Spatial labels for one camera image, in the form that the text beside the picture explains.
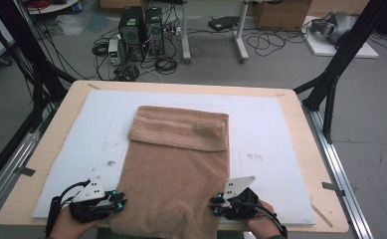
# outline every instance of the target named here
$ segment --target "black metal frame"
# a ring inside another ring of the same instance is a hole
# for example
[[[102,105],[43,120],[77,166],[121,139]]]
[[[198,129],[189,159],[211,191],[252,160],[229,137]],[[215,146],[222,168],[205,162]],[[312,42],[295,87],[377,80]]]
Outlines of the black metal frame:
[[[329,143],[332,143],[332,114],[338,80],[386,12],[387,0],[371,0],[323,73],[294,89],[296,94],[300,94],[313,88],[308,98],[302,101],[302,105],[313,112],[319,110],[326,98],[323,134]]]
[[[32,93],[34,108],[0,153],[1,171],[25,134],[27,132],[33,132],[42,123],[42,113],[46,105],[48,103],[59,103],[65,97],[67,90],[64,88],[60,79],[69,83],[75,82],[76,79],[49,62],[38,41],[32,34],[26,19],[22,16],[22,13],[13,0],[0,0],[0,20],[29,62],[33,70],[33,75],[18,65],[25,79],[30,79],[34,87]],[[21,58],[1,34],[0,42],[16,62],[21,61]],[[45,89],[48,91],[47,97],[43,94]]]

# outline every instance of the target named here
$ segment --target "equipment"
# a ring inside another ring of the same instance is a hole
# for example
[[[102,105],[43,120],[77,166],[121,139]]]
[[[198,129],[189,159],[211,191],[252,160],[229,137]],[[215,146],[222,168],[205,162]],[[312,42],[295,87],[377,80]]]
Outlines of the equipment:
[[[121,64],[121,48],[118,39],[109,39],[108,54],[109,60],[113,65],[118,66]]]
[[[83,186],[84,189],[63,201],[63,197],[77,186]],[[61,209],[67,203],[70,203],[72,217],[81,223],[87,223],[106,219],[111,213],[122,211],[127,201],[123,197],[122,192],[104,191],[99,179],[76,183],[68,187],[60,196],[52,199],[45,233],[47,237],[50,236]]]
[[[164,35],[162,33],[162,11],[161,8],[150,7],[144,12],[149,51],[155,55],[162,55],[164,50]]]
[[[346,12],[335,14],[329,12],[325,17],[311,21],[310,31],[319,32],[321,36],[334,44],[335,48],[338,48],[354,26],[355,21],[356,18]]]
[[[266,216],[273,220],[280,233],[287,238],[287,228],[281,224],[276,213],[272,213],[259,201],[259,196],[249,188],[255,176],[233,178],[225,184],[225,190],[210,199],[209,208],[215,216],[224,216],[228,220],[245,220]]]
[[[208,22],[208,26],[219,32],[239,24],[239,17],[222,17]]]
[[[141,7],[125,7],[118,24],[119,35],[123,49],[129,62],[141,62],[144,60],[143,44],[147,40],[146,25],[143,19]]]

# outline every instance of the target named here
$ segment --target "folded towel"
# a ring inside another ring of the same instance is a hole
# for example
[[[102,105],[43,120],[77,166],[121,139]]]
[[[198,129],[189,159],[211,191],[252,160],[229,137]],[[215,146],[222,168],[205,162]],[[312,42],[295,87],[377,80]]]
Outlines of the folded towel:
[[[117,234],[165,239],[216,238],[209,199],[229,178],[228,116],[140,107],[118,191],[128,199],[109,219]]]

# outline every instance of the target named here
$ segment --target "human hand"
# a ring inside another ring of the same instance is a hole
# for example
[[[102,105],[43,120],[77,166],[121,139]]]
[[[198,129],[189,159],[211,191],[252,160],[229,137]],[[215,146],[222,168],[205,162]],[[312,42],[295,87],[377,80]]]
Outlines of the human hand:
[[[266,201],[259,200],[262,206],[274,213],[274,207]],[[268,239],[273,236],[281,235],[280,230],[273,220],[266,216],[261,216],[261,212],[258,212],[257,217],[243,220],[249,230],[259,239]]]
[[[54,239],[78,239],[89,229],[99,224],[101,220],[80,223],[72,217],[70,208],[63,208],[50,234]]]

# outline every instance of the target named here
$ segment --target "cardboard box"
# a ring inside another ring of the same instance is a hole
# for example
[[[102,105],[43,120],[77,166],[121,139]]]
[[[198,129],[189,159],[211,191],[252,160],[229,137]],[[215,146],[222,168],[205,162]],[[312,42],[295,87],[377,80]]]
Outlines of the cardboard box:
[[[369,0],[317,0],[313,1],[308,16],[323,17],[329,12],[344,11],[348,14],[361,14]]]
[[[256,26],[268,30],[299,31],[311,2],[311,0],[285,0],[277,5],[258,3],[255,12]]]
[[[100,8],[123,9],[126,6],[141,6],[143,10],[146,7],[147,0],[99,0]]]

